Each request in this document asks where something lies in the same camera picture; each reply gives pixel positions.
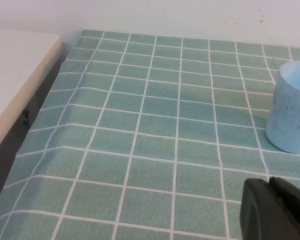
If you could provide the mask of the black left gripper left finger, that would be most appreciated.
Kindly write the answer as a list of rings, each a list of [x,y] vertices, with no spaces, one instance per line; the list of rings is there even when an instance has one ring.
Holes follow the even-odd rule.
[[[271,192],[267,182],[248,178],[244,181],[240,207],[240,228],[244,240],[269,240],[267,210]]]

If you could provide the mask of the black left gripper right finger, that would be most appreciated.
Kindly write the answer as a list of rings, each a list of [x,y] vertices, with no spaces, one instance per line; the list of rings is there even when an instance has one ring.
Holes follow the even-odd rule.
[[[279,202],[300,235],[300,189],[280,177],[271,177],[268,182]]]

